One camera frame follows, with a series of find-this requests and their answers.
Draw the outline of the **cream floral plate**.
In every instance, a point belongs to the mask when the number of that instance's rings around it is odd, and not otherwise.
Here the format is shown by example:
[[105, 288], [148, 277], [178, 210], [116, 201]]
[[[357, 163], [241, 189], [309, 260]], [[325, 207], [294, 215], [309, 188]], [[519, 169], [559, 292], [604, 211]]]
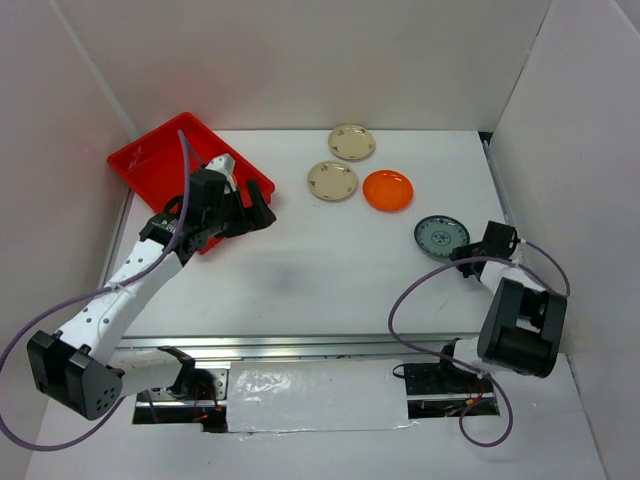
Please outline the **cream floral plate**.
[[359, 179], [348, 164], [330, 160], [317, 163], [307, 174], [307, 186], [317, 198], [328, 202], [339, 202], [353, 195]]
[[368, 129], [350, 124], [334, 128], [327, 143], [332, 154], [348, 161], [363, 160], [376, 148], [376, 141]]

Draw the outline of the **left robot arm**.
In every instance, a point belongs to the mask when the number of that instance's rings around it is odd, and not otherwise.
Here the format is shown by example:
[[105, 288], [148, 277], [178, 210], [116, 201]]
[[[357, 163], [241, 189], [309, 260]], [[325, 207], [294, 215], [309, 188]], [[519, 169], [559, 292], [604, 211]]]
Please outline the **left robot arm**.
[[37, 389], [87, 420], [147, 389], [189, 397], [202, 375], [191, 356], [170, 346], [118, 356], [116, 348], [149, 301], [211, 239], [262, 230], [275, 220], [257, 180], [237, 187], [219, 171], [192, 172], [189, 194], [173, 197], [149, 219], [104, 293], [55, 333], [38, 331], [28, 341]]

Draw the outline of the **blue floral patterned plate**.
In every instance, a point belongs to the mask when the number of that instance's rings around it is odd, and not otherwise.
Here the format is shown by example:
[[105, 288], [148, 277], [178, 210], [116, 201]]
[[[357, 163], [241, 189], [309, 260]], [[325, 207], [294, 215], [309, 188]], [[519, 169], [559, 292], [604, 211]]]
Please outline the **blue floral patterned plate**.
[[447, 259], [459, 247], [470, 244], [468, 229], [457, 219], [445, 215], [431, 215], [414, 227], [413, 237], [427, 255]]

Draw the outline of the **orange plate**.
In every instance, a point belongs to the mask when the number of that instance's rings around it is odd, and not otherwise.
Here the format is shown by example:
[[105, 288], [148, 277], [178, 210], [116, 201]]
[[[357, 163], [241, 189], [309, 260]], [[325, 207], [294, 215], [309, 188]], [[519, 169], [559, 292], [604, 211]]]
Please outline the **orange plate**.
[[369, 174], [363, 182], [362, 192], [371, 207], [387, 213], [404, 210], [414, 197], [410, 180], [394, 170], [378, 170]]

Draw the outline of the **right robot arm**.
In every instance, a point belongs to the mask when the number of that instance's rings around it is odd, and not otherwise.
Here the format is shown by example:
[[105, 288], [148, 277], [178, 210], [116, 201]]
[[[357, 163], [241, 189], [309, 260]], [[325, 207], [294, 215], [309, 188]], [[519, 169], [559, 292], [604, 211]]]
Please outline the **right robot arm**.
[[435, 368], [438, 385], [450, 392], [470, 379], [468, 363], [545, 378], [559, 353], [568, 295], [561, 294], [512, 255], [524, 243], [514, 227], [490, 221], [482, 239], [455, 248], [450, 259], [465, 279], [474, 279], [492, 300], [479, 335], [454, 349]]

